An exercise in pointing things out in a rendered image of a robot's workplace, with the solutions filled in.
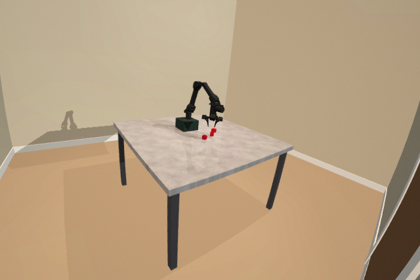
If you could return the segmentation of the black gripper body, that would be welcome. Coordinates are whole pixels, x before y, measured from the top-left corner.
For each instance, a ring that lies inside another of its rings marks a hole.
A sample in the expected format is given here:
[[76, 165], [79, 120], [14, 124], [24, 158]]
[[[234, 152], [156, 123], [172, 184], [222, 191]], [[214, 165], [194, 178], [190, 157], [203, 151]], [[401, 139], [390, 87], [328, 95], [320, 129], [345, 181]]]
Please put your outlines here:
[[[216, 114], [216, 111], [211, 111], [211, 110], [210, 110], [210, 114], [211, 114], [211, 112], [213, 112], [213, 114]], [[210, 114], [209, 114], [209, 116], [207, 116], [207, 115], [202, 115], [202, 119], [206, 119], [206, 120], [210, 119]], [[217, 119], [217, 121], [222, 121], [222, 120], [223, 120], [223, 118], [222, 118], [222, 117], [218, 117], [218, 119]]]

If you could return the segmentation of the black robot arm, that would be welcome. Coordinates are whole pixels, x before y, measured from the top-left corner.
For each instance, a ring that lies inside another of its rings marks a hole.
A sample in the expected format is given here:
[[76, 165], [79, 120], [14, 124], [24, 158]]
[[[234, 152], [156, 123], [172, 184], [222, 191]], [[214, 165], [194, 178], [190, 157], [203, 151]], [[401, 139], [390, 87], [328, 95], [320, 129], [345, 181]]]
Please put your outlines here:
[[[190, 103], [187, 105], [186, 109], [184, 110], [184, 113], [186, 113], [186, 117], [185, 119], [192, 119], [192, 113], [195, 110], [195, 101], [196, 101], [196, 97], [198, 95], [198, 91], [201, 89], [201, 87], [203, 87], [206, 91], [206, 93], [209, 95], [209, 99], [211, 101], [211, 103], [209, 103], [211, 105], [210, 110], [211, 111], [217, 111], [220, 113], [224, 112], [224, 105], [221, 105], [219, 97], [213, 93], [213, 91], [210, 89], [210, 87], [207, 85], [207, 83], [202, 83], [200, 81], [194, 81], [193, 83], [193, 92], [192, 92], [192, 96], [190, 99]], [[213, 112], [211, 112], [210, 114], [210, 119], [212, 121], [215, 121], [218, 119], [217, 114], [213, 114]]]

